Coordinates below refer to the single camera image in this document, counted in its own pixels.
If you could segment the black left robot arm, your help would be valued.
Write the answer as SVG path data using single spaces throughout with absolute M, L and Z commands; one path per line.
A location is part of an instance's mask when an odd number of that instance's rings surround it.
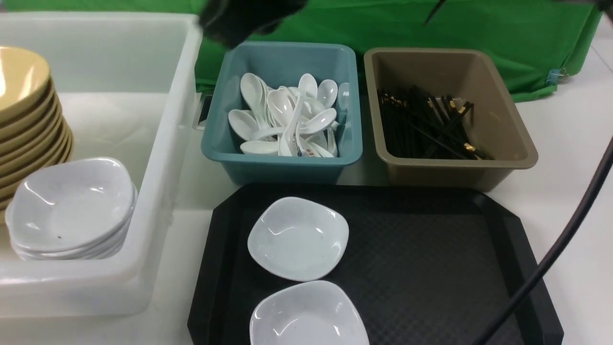
M 203 36 L 232 50 L 252 35 L 270 35 L 307 0 L 208 0 L 198 15 Z

